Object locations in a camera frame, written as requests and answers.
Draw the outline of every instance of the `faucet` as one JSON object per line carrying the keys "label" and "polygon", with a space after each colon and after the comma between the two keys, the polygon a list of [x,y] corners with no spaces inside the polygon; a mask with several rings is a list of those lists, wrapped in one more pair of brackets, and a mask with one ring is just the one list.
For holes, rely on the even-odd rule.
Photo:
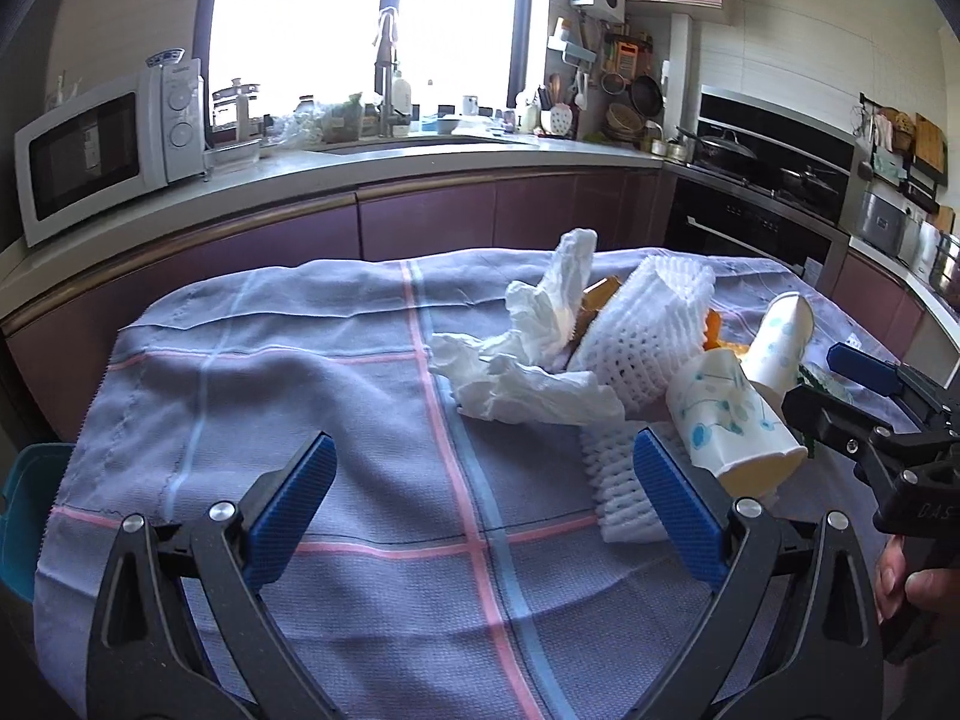
{"label": "faucet", "polygon": [[378,134],[392,138],[396,124],[409,124],[409,117],[394,110],[394,69],[397,66],[397,9],[386,7],[380,11],[379,31],[376,35],[376,61],[373,62],[373,88],[383,95],[380,104]]}

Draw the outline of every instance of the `microwave oven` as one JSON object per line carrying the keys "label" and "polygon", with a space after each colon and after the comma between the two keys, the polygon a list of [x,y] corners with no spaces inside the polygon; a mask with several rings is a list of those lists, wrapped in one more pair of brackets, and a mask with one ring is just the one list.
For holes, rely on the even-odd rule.
{"label": "microwave oven", "polygon": [[203,173],[200,60],[145,68],[45,113],[13,137],[27,246]]}

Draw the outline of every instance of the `window frame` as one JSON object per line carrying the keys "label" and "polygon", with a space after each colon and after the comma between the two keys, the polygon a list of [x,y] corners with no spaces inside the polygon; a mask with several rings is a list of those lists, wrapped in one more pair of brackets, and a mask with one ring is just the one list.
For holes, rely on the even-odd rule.
{"label": "window frame", "polygon": [[[212,143],[212,124],[209,114],[209,65],[210,65],[210,34],[213,30],[213,4],[215,0],[197,0],[197,11],[194,16],[192,55],[200,60],[200,77],[203,79],[206,94],[203,95],[203,130],[207,143]],[[381,9],[385,7],[400,7],[400,0],[380,0]],[[510,51],[510,68],[507,76],[507,100],[505,108],[513,108],[514,100],[525,87],[527,76],[527,53],[530,41],[530,14],[533,0],[514,0],[514,34],[512,35]],[[378,83],[374,73],[374,90],[383,93],[382,83]]]}

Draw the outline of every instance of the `teal bin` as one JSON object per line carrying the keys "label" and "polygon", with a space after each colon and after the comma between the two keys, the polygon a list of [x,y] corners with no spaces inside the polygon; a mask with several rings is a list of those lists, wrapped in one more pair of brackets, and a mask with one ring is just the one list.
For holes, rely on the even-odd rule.
{"label": "teal bin", "polygon": [[3,486],[7,510],[0,517],[0,581],[28,603],[47,517],[73,452],[72,443],[35,443],[16,458]]}

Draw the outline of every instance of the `microwave window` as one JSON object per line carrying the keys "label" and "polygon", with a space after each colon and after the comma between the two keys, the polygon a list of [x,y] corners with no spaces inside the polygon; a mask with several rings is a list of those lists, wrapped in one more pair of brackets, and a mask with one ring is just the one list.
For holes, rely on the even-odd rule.
{"label": "microwave window", "polygon": [[37,220],[139,172],[133,92],[85,111],[30,143]]}

